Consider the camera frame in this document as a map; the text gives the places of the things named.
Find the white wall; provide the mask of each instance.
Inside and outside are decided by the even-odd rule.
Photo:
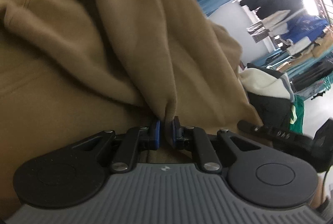
[[[253,22],[238,2],[228,2],[222,5],[209,19],[225,27],[229,34],[239,42],[243,48],[241,59],[245,65],[268,53],[263,41],[255,43],[252,36],[247,32],[247,27],[252,25]]]

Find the circular pad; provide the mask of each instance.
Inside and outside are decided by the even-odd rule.
[[[19,199],[42,208],[78,205],[94,196],[107,175],[87,151],[59,149],[20,166],[13,178]]]
[[[295,178],[295,173],[290,167],[276,163],[260,166],[256,175],[263,183],[273,186],[289,184]]]

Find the cable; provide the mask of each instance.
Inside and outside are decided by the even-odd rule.
[[[321,202],[323,202],[324,199],[324,187],[325,187],[325,181],[326,181],[326,177],[328,172],[330,171],[331,167],[328,168],[328,170],[326,170],[325,175],[324,175],[324,180],[323,180],[323,186],[321,188]]]

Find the metal pin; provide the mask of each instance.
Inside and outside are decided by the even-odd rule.
[[[217,171],[220,169],[220,165],[214,162],[208,162],[204,164],[204,168],[208,171]]]
[[[128,165],[122,162],[116,162],[112,164],[112,168],[115,171],[124,171],[128,169]]]

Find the logo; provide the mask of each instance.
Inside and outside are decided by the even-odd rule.
[[[162,170],[162,171],[168,171],[169,169],[171,169],[171,168],[168,167],[168,166],[161,167],[161,170]]]
[[[289,138],[290,138],[290,134],[289,134],[289,133],[286,134],[285,132],[282,133],[281,131],[278,131],[278,133],[277,133],[276,136],[277,136],[277,137],[281,137],[281,138],[285,138],[285,139],[289,139]]]

